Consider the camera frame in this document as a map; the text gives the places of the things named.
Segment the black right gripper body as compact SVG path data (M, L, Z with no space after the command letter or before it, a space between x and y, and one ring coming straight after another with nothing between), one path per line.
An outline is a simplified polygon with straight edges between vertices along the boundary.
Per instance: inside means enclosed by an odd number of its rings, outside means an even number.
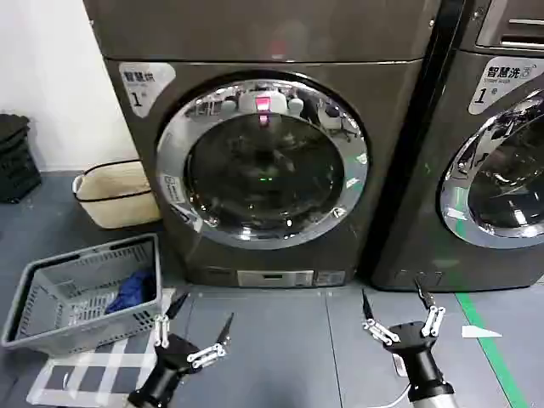
M424 337L423 327L423 322L390 326L399 341L384 348L404 361L410 383L409 400L454 400L454 388L444 379L432 353L437 338Z

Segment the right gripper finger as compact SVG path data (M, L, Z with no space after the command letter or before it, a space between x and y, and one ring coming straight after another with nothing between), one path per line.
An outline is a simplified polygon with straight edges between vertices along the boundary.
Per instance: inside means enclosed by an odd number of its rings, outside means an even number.
M390 331L374 318L369 299L364 289L361 290L361 296L362 313L364 316L362 320L363 329L369 332L375 340L381 342L382 345L392 346L394 343L399 343L399 335Z
M419 280L415 280L415 284L418 296L422 300L425 309L428 311L428 316L421 329L421 334L423 337L437 337L445 317L445 308L436 304L434 295L428 292Z

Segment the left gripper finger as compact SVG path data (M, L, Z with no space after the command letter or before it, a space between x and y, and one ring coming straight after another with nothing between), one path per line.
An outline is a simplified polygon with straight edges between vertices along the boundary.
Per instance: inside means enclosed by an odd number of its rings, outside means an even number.
M231 339L230 327L234 316L234 313L230 314L216 342L212 346L188 355L188 363L192 369L204 369L227 355Z
M167 308L167 311L158 314L154 320L154 345L155 346L168 346L169 345L169 332L170 322L175 319L185 301L189 297L188 292L184 292L182 295L173 300Z

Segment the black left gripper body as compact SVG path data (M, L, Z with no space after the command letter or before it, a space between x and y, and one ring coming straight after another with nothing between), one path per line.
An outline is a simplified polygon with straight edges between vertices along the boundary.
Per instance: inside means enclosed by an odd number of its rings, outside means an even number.
M168 347L156 346L156 363L144 382L127 397L127 407L168 407L182 379L195 371L187 361L200 350L188 340L171 333Z

